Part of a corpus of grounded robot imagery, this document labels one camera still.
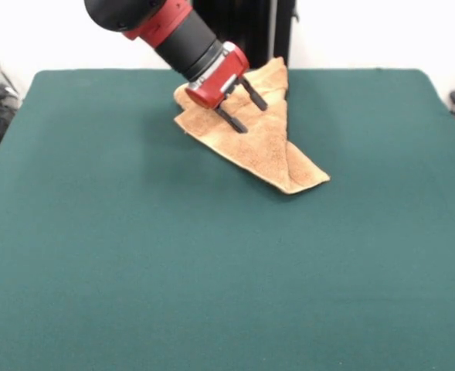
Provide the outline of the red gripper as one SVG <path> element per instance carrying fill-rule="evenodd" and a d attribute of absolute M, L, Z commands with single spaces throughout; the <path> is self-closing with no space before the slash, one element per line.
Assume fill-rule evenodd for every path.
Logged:
<path fill-rule="evenodd" d="M 220 104 L 226 99 L 227 90 L 239 81 L 250 96 L 250 100 L 261 110 L 268 108 L 267 102 L 243 77 L 249 68 L 249 61 L 244 52 L 234 43 L 224 42 L 220 55 L 196 80 L 185 88 L 188 97 L 200 107 L 214 110 L 239 134 L 246 134 L 247 127 L 226 111 Z"/>

